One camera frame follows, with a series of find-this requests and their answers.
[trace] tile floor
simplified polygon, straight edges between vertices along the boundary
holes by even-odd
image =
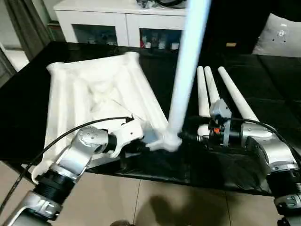
[[[0,200],[17,174],[0,162]],[[25,193],[22,181],[0,225]],[[109,226],[125,219],[137,226],[276,226],[270,197],[86,173],[64,204],[54,226]]]

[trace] white plastic tray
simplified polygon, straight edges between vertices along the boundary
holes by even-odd
[[[88,121],[133,116],[142,123],[146,143],[157,139],[166,129],[167,119],[139,65],[139,54],[128,52],[73,63],[48,66],[51,88],[45,146],[71,128]],[[122,120],[95,124],[113,131]],[[32,172],[46,172],[56,156],[71,142],[74,134],[63,138],[43,155]]]

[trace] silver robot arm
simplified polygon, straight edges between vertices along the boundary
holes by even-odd
[[[246,150],[257,153],[266,172],[278,213],[284,217],[279,226],[301,225],[301,173],[290,147],[266,127],[255,123],[242,123],[240,131],[230,130],[231,112],[223,99],[210,108],[212,127],[210,136],[218,137],[223,146],[229,140],[240,140]]]
[[[95,127],[80,129],[49,170],[39,176],[38,185],[27,193],[3,226],[46,226],[56,220],[63,202],[89,165],[92,155],[108,153],[117,157],[123,146],[142,139],[138,120],[132,120],[108,134]]]

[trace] cabinet glass door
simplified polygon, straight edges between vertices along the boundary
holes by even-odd
[[[184,16],[127,14],[129,46],[177,50],[184,23]]]
[[[140,47],[177,50],[182,31],[140,28]]]
[[[67,42],[128,46],[125,14],[58,10],[56,15]]]
[[[79,43],[118,45],[114,26],[72,24],[72,27]]]

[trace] black table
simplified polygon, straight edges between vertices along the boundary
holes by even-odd
[[[29,163],[43,149],[50,88],[48,64],[109,57],[127,51],[140,54],[140,65],[168,117],[176,52],[52,42],[0,89],[0,160],[18,170],[19,164]],[[233,116],[240,117],[240,114],[217,72],[219,66],[227,69],[258,118],[278,129],[297,151],[301,151],[300,59],[204,53],[199,65],[211,66],[220,96]],[[198,114],[196,84],[195,80],[187,118]],[[194,127],[193,122],[185,122],[185,129],[194,131]],[[175,153],[145,152],[89,171],[270,195],[254,153],[224,148],[208,151],[191,142],[184,142]]]

